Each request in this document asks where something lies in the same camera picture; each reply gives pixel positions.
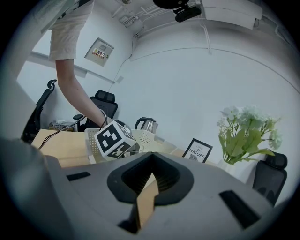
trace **office chair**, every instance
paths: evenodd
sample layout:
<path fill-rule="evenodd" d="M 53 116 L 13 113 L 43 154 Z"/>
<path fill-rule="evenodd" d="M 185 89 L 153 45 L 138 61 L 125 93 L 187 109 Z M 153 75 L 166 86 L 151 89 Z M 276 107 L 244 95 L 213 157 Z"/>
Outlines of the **office chair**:
<path fill-rule="evenodd" d="M 285 184 L 287 173 L 287 157 L 284 154 L 273 152 L 265 161 L 256 165 L 253 189 L 267 198 L 274 206 Z"/>
<path fill-rule="evenodd" d="M 92 102 L 101 110 L 103 110 L 108 117 L 113 119 L 114 114 L 118 109 L 118 104 L 116 104 L 114 94 L 99 90 L 94 97 L 90 97 Z M 74 120 L 79 120 L 83 115 L 78 114 L 73 117 Z M 77 123 L 77 131 L 84 132 L 87 128 L 99 128 L 98 124 L 94 123 L 92 120 L 87 119 L 85 124 L 80 125 Z"/>
<path fill-rule="evenodd" d="M 22 135 L 23 141 L 30 143 L 38 134 L 41 128 L 41 112 L 43 110 L 43 106 L 46 100 L 48 99 L 48 97 L 50 96 L 50 94 L 54 91 L 56 81 L 57 81 L 56 79 L 53 79 L 48 82 L 47 84 L 48 88 L 44 91 L 43 95 L 38 100 L 37 107 L 33 111 L 23 131 L 23 135 Z"/>

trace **flower vase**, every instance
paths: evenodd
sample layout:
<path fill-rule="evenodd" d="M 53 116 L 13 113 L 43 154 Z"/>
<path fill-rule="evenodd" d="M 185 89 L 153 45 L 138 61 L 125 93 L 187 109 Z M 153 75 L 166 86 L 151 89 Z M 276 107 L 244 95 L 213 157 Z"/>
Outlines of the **flower vase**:
<path fill-rule="evenodd" d="M 234 177 L 235 169 L 236 169 L 235 165 L 228 164 L 222 159 L 219 161 L 217 165 L 219 168 L 222 168 L 224 171 L 228 172 L 230 175 Z"/>

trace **black security camera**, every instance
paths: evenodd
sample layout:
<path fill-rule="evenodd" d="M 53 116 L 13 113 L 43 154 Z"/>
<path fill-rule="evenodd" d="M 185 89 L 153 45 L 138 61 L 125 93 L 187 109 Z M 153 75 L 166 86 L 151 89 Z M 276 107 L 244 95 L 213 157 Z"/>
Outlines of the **black security camera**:
<path fill-rule="evenodd" d="M 197 6 L 188 6 L 189 0 L 153 0 L 153 2 L 160 8 L 176 8 L 174 10 L 174 13 L 176 14 L 175 20 L 179 23 L 201 14 L 201 9 Z"/>

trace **black cable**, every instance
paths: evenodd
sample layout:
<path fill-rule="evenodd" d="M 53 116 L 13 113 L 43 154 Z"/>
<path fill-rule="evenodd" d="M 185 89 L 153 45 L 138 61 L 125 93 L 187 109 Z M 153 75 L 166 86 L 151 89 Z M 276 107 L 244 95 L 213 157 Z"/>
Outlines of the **black cable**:
<path fill-rule="evenodd" d="M 104 122 L 103 122 L 103 124 L 102 124 L 101 127 L 100 127 L 100 129 L 102 129 L 102 127 L 103 127 L 103 125 L 104 125 L 105 123 L 108 124 L 108 123 L 107 123 L 107 118 L 108 118 L 108 116 L 107 116 L 107 114 L 104 112 L 104 110 L 100 109 L 100 111 L 101 111 L 102 114 L 104 115 L 104 119 L 105 119 Z M 41 149 L 41 148 L 47 143 L 47 141 L 48 141 L 50 138 L 52 138 L 53 136 L 57 135 L 57 134 L 60 133 L 61 131 L 64 131 L 65 129 L 67 129 L 67 128 L 69 128 L 69 127 L 71 127 L 71 126 L 77 124 L 78 122 L 80 122 L 80 121 L 83 120 L 84 118 L 85 118 L 85 116 L 81 117 L 79 120 L 77 120 L 76 122 L 72 123 L 71 125 L 66 126 L 66 127 L 64 127 L 63 129 L 61 129 L 61 130 L 59 130 L 59 131 L 57 131 L 57 132 L 55 132 L 55 133 L 53 133 L 53 134 L 47 136 L 47 137 L 43 140 L 42 144 L 40 145 L 40 147 L 39 147 L 38 149 Z"/>
<path fill-rule="evenodd" d="M 50 138 L 52 138 L 54 135 L 57 135 L 58 133 L 60 133 L 61 131 L 64 131 L 65 129 L 69 129 L 71 126 L 77 124 L 78 122 L 80 122 L 80 121 L 83 120 L 84 118 L 85 118 L 85 116 L 81 117 L 79 120 L 77 120 L 76 122 L 72 123 L 71 125 L 68 125 L 68 126 L 64 127 L 63 129 L 60 129 L 59 131 L 57 131 L 57 132 L 55 132 L 55 133 L 53 133 L 53 134 L 47 136 L 47 137 L 43 140 L 42 144 L 40 145 L 40 147 L 39 147 L 38 149 L 41 149 L 41 148 L 46 144 L 46 142 L 47 142 Z"/>
<path fill-rule="evenodd" d="M 105 106 L 103 106 L 103 105 L 97 105 L 97 104 L 95 104 L 101 111 L 103 111 L 106 115 L 108 115 L 108 109 L 107 109 L 107 107 L 105 107 Z"/>

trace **picture frame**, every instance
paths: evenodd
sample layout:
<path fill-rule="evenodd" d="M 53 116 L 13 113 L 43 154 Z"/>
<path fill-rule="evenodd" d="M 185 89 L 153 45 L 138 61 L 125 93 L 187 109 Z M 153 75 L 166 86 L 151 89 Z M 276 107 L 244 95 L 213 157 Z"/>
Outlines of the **picture frame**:
<path fill-rule="evenodd" d="M 212 148 L 212 146 L 193 138 L 182 157 L 198 162 L 203 159 L 202 163 L 205 163 Z"/>

